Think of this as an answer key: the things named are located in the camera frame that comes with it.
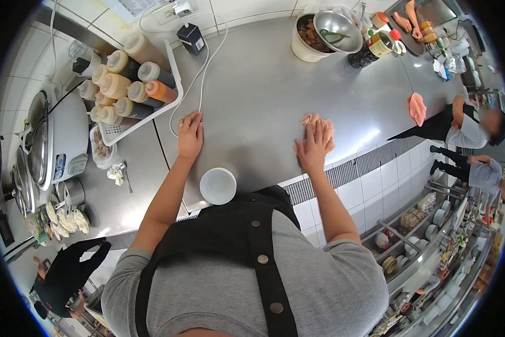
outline red cap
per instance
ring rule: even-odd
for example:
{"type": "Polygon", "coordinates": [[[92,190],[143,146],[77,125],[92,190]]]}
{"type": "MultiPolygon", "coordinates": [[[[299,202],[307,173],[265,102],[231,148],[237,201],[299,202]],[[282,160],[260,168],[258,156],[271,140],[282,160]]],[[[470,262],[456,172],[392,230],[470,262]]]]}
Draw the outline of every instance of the red cap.
{"type": "Polygon", "coordinates": [[[389,34],[391,35],[391,37],[393,38],[393,40],[397,41],[397,40],[400,40],[400,38],[402,37],[400,35],[400,32],[396,29],[393,29],[389,32],[389,34]]]}
{"type": "Polygon", "coordinates": [[[387,15],[385,15],[384,13],[382,13],[382,12],[378,12],[378,13],[377,13],[377,15],[378,15],[378,18],[379,18],[380,20],[382,20],[383,22],[385,22],[385,23],[388,23],[388,22],[389,22],[389,18],[388,18],[388,17],[387,17],[387,15]]]}

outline soy sauce bottle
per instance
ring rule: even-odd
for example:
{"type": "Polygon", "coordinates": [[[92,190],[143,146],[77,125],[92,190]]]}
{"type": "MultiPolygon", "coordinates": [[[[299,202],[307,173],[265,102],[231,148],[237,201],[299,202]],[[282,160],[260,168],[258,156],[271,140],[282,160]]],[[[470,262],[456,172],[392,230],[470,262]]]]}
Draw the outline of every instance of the soy sauce bottle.
{"type": "Polygon", "coordinates": [[[360,51],[348,55],[348,61],[354,68],[364,68],[380,57],[391,53],[395,49],[395,41],[400,38],[400,32],[396,29],[390,32],[381,30],[366,40],[360,51]]]}

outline metal bowl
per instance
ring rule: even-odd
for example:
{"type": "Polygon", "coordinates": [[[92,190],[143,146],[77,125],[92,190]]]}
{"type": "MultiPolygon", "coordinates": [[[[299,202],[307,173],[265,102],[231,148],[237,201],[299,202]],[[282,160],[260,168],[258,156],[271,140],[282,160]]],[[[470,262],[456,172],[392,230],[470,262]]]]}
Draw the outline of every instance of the metal bowl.
{"type": "Polygon", "coordinates": [[[316,13],[313,23],[318,35],[332,50],[343,53],[357,53],[363,47],[363,37],[361,32],[351,19],[348,19],[341,13],[334,11],[320,11],[316,13]],[[332,44],[333,36],[322,36],[322,30],[332,33],[344,34],[349,37],[343,38],[341,41],[332,44]]]}

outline gray t-shirt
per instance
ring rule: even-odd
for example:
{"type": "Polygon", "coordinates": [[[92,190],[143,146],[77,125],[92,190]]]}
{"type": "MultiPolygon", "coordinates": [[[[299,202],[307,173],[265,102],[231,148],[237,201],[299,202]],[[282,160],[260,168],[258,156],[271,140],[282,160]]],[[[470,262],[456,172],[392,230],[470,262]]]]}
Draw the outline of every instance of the gray t-shirt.
{"type": "MultiPolygon", "coordinates": [[[[282,213],[273,212],[275,260],[300,336],[362,337],[387,309],[388,291],[371,252],[351,240],[313,247],[282,213]]],[[[118,260],[102,298],[117,337],[137,336],[135,298],[151,255],[129,249],[118,260]]],[[[194,327],[234,336],[268,336],[254,269],[202,254],[174,257],[153,276],[147,310],[150,336],[194,327]]]]}
{"type": "Polygon", "coordinates": [[[490,164],[476,161],[470,165],[468,185],[487,191],[489,193],[488,202],[491,203],[498,195],[498,184],[502,178],[502,166],[494,159],[490,159],[490,164]]]}

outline black power cord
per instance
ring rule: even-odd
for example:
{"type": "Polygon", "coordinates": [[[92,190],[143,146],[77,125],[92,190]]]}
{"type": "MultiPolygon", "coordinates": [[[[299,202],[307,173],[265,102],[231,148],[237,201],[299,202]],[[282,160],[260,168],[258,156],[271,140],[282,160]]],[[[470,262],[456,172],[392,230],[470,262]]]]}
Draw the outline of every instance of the black power cord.
{"type": "Polygon", "coordinates": [[[456,24],[456,36],[455,38],[452,38],[451,35],[449,35],[449,33],[447,32],[447,29],[443,29],[445,31],[445,34],[447,34],[447,37],[449,37],[451,40],[454,40],[454,41],[460,41],[464,38],[464,35],[466,35],[466,32],[464,31],[464,34],[462,34],[462,36],[458,39],[458,26],[460,25],[461,22],[464,22],[464,21],[468,21],[469,19],[466,19],[466,20],[458,20],[457,24],[456,24]]]}
{"type": "Polygon", "coordinates": [[[52,113],[52,111],[54,111],[54,109],[70,94],[72,93],[76,88],[78,88],[78,86],[80,86],[84,81],[81,81],[80,83],[78,83],[77,85],[75,85],[70,91],[68,91],[65,95],[63,95],[62,98],[60,98],[60,100],[58,101],[58,103],[54,104],[54,106],[52,107],[52,109],[50,109],[50,111],[48,111],[46,114],[44,114],[41,119],[39,120],[39,122],[37,123],[37,125],[35,125],[35,128],[33,128],[33,130],[31,131],[31,134],[32,134],[32,137],[30,137],[30,139],[28,140],[28,144],[27,146],[28,147],[31,147],[31,143],[32,143],[32,139],[33,139],[33,135],[35,135],[35,132],[37,131],[37,129],[39,129],[39,126],[41,125],[41,123],[43,123],[43,121],[45,119],[48,118],[48,116],[52,113]]]}

